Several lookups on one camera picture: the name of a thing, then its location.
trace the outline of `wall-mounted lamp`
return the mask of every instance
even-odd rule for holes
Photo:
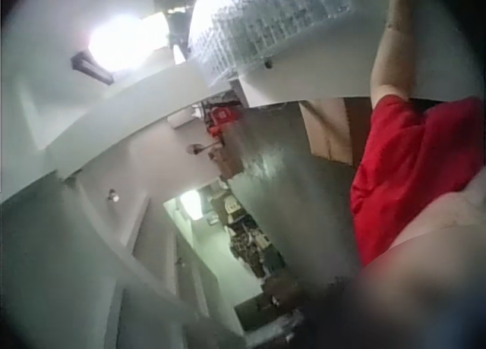
[[[108,200],[117,203],[120,200],[120,196],[116,193],[115,190],[111,189],[108,192]]]

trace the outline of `floor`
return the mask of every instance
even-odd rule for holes
[[[246,109],[225,132],[244,173],[233,193],[309,288],[358,271],[349,211],[355,170],[311,155],[296,103]]]

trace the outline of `ceiling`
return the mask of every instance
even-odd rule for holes
[[[146,17],[155,11],[154,0],[17,3],[2,27],[2,85],[16,93],[15,99],[34,105],[27,119],[41,124],[34,129],[47,130],[46,143],[113,94],[113,88],[71,69],[71,57],[87,48],[93,30],[117,14]],[[152,57],[148,69],[136,70],[131,78],[141,80],[173,64],[166,62],[167,57]]]

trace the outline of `ceiling light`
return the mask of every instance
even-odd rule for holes
[[[203,207],[200,201],[199,193],[196,190],[184,193],[181,196],[181,203],[192,220],[199,220],[203,218]]]
[[[167,46],[169,25],[162,13],[141,20],[122,15],[95,30],[89,50],[109,72],[136,68],[156,49]]]
[[[184,53],[182,53],[181,47],[179,47],[177,44],[173,48],[174,51],[174,62],[175,64],[181,64],[186,62],[186,59],[184,57]]]

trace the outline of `red shirt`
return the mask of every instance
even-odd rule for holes
[[[352,185],[351,204],[361,261],[384,253],[429,203],[461,191],[484,165],[484,105],[479,99],[414,110],[385,96]]]

